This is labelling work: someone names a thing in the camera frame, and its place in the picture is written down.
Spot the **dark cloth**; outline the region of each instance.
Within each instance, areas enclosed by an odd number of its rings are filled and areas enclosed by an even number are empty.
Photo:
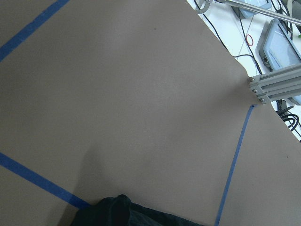
[[[71,226],[201,226],[183,218],[132,203],[124,194],[79,210]]]

